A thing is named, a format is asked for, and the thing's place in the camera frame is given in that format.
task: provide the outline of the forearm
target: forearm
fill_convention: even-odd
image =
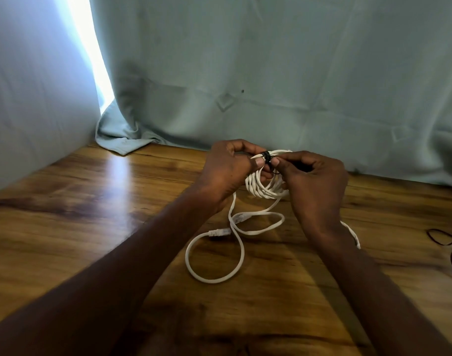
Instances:
[[[344,227],[308,235],[379,355],[452,355],[452,345]]]
[[[106,355],[215,200],[191,187],[109,254],[0,323],[0,355]]]

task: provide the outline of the wood grain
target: wood grain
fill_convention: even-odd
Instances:
[[[0,320],[115,247],[190,185],[204,160],[204,152],[190,149],[150,145],[122,157],[90,145],[1,191]],[[243,189],[238,198],[237,211],[270,204]],[[243,236],[245,262],[228,282],[194,280],[180,252],[114,354],[149,354],[174,337],[178,347],[201,355],[372,355],[288,200],[275,210],[285,223]],[[451,249],[424,232],[452,232],[452,188],[351,175],[342,218],[452,341]],[[271,222],[253,218],[244,228]],[[227,208],[199,232],[226,226]],[[205,240],[194,248],[191,264],[199,275],[219,277],[238,258],[234,240]]]

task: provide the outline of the green-gray curtain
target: green-gray curtain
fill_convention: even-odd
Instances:
[[[97,142],[245,138],[452,185],[452,0],[91,0]]]

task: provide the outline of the person's right arm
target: person's right arm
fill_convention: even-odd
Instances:
[[[305,173],[291,162],[313,168]],[[399,287],[355,246],[339,210],[348,173],[339,160],[307,151],[279,155],[294,214],[352,306],[379,355],[452,356],[452,344],[419,312]]]

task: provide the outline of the coiled white cable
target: coiled white cable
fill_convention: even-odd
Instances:
[[[290,150],[275,150],[275,151],[270,151],[269,154],[271,156],[277,156],[277,155],[283,154],[285,152],[291,152],[291,151]],[[258,155],[253,156],[252,158],[256,158],[256,157],[264,157],[264,156],[262,154],[258,154]],[[281,198],[284,197],[285,195],[287,195],[289,193],[289,191],[282,189],[283,180],[282,180],[281,174],[275,174],[274,177],[269,182],[269,185],[264,186],[261,183],[262,168],[263,167],[261,167],[258,171],[250,174],[246,178],[246,189],[247,189],[247,191],[249,191],[249,193],[253,194],[256,197],[275,199],[275,202],[265,210],[251,211],[251,212],[239,212],[235,215],[232,215],[234,206],[236,204],[236,192],[234,192],[233,203],[231,204],[231,207],[229,208],[229,213],[228,213],[229,226],[231,228],[217,229],[217,230],[211,230],[211,231],[208,231],[205,233],[201,233],[198,236],[196,236],[194,239],[192,239],[191,242],[187,246],[187,250],[185,252],[185,263],[187,265],[187,269],[190,272],[190,274],[198,281],[205,282],[205,283],[220,283],[220,282],[229,280],[231,277],[233,277],[239,271],[239,269],[241,268],[243,261],[244,261],[244,253],[245,252],[244,252],[244,244],[243,244],[243,241],[241,240],[241,238],[239,237],[239,234],[237,233],[238,231],[245,235],[251,235],[251,236],[259,235],[260,233],[272,230],[272,229],[282,225],[282,223],[285,221],[284,215],[279,214],[278,212],[270,212],[270,210],[273,209],[277,205],[277,203],[279,203]],[[252,216],[264,216],[264,215],[276,215],[276,216],[280,217],[280,220],[277,221],[276,223],[270,225],[269,227],[266,227],[265,229],[257,230],[257,231],[243,231],[239,227],[236,226],[237,223],[246,221],[247,219],[251,218]],[[344,223],[343,221],[341,221],[341,223],[343,226],[346,226],[348,228],[349,232],[355,239],[356,247],[358,247],[360,249],[361,245],[360,245],[360,241],[358,240],[356,233],[346,223]],[[219,279],[214,279],[214,280],[205,279],[205,278],[197,275],[191,268],[190,262],[189,262],[190,250],[191,250],[191,247],[194,245],[194,243],[196,241],[198,241],[200,238],[205,237],[205,236],[218,237],[218,236],[229,235],[229,234],[231,234],[231,230],[233,231],[234,235],[236,236],[236,239],[239,242],[239,246],[241,247],[241,257],[239,258],[239,262],[236,265],[236,267],[234,268],[234,270],[232,270],[228,275],[223,276]]]

